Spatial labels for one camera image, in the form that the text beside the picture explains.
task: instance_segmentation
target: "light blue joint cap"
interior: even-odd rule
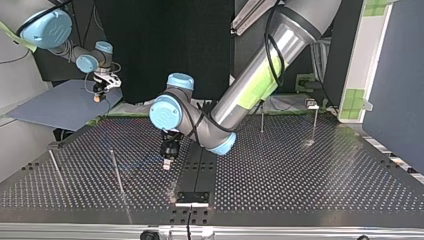
[[[112,44],[104,41],[96,42],[96,49],[105,53],[112,54],[113,53],[113,46]]]
[[[187,74],[173,73],[168,77],[168,85],[194,90],[194,79]]]
[[[234,143],[236,142],[236,139],[237,139],[237,134],[231,133],[230,136],[227,138],[227,140],[225,140],[223,144],[219,145],[218,147],[214,149],[208,149],[208,150],[220,156],[225,155],[231,150]]]
[[[183,111],[177,100],[171,96],[162,95],[156,99],[150,108],[149,117],[157,128],[173,130],[183,120]]]
[[[32,15],[27,21],[41,14],[43,11]],[[56,48],[68,39],[72,32],[72,20],[69,15],[56,9],[46,14],[21,32],[21,38],[33,43],[42,49]]]
[[[99,61],[91,55],[81,55],[76,61],[77,67],[81,72],[91,73],[99,67]]]

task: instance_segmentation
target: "metal rod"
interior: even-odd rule
[[[113,166],[115,168],[116,178],[118,179],[119,188],[122,194],[125,194],[124,187],[122,186],[121,174],[119,173],[118,162],[116,161],[115,152],[113,149],[110,150],[110,156],[112,157]]]
[[[55,170],[56,171],[60,171],[60,169],[59,169],[59,166],[57,165],[57,162],[56,162],[56,158],[54,157],[54,153],[53,153],[53,150],[49,150],[49,154],[50,154],[50,158],[52,159],[52,161],[53,161],[53,165],[54,165],[54,168],[55,168]]]
[[[265,125],[265,111],[264,111],[264,104],[261,106],[261,133],[264,132],[264,125]]]
[[[317,127],[318,111],[319,111],[319,108],[317,108],[317,109],[315,110],[314,129],[313,129],[313,132],[312,132],[312,140],[313,140],[313,141],[315,141],[315,129],[316,129],[316,127]]]

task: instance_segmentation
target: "white wall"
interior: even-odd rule
[[[0,63],[20,58],[26,51],[0,31]],[[0,182],[43,154],[54,141],[53,129],[4,116],[47,90],[31,53],[17,62],[0,64]]]

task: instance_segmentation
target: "black backdrop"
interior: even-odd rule
[[[228,0],[98,0],[97,8],[114,60],[123,68],[124,100],[153,99],[167,76],[195,79],[194,98],[218,100],[228,88],[230,25]]]

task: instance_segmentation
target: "perforated breadboard table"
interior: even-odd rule
[[[424,229],[424,186],[349,127],[328,115],[315,131],[313,116],[267,116],[261,133],[260,120],[227,156],[198,155],[196,185],[212,187],[193,225]],[[184,139],[166,171],[160,144],[148,119],[103,120],[55,151],[61,171],[45,155],[1,183],[0,222],[185,225],[187,209],[174,203],[199,148]]]

